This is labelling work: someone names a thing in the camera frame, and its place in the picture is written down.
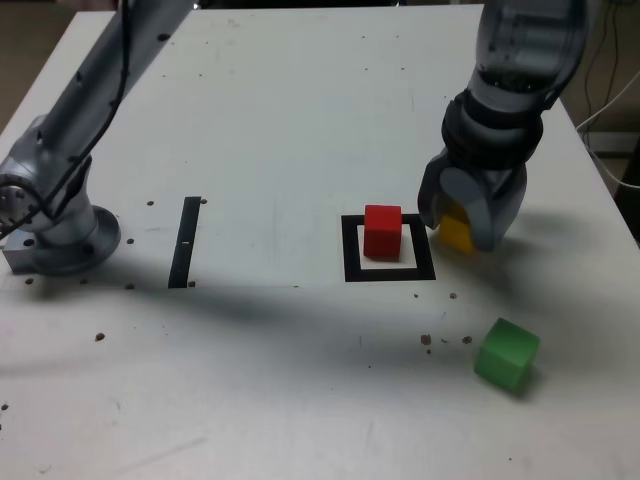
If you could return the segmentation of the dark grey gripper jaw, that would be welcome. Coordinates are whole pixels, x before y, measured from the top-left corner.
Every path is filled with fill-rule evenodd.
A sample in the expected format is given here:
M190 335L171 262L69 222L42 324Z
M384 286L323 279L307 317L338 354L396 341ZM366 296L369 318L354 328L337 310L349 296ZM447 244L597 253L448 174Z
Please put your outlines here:
M443 211L440 176L448 166L448 149L444 148L426 165L418 192L419 215L423 224L431 230L435 230L440 224Z

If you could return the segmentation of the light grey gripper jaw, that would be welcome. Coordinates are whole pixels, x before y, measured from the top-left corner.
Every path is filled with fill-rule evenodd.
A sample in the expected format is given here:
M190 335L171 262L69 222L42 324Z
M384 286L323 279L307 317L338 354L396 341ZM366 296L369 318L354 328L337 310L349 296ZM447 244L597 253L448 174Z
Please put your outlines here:
M466 220L473 246L494 251L514 222L527 186L525 166L502 171L448 167L441 173L442 215Z

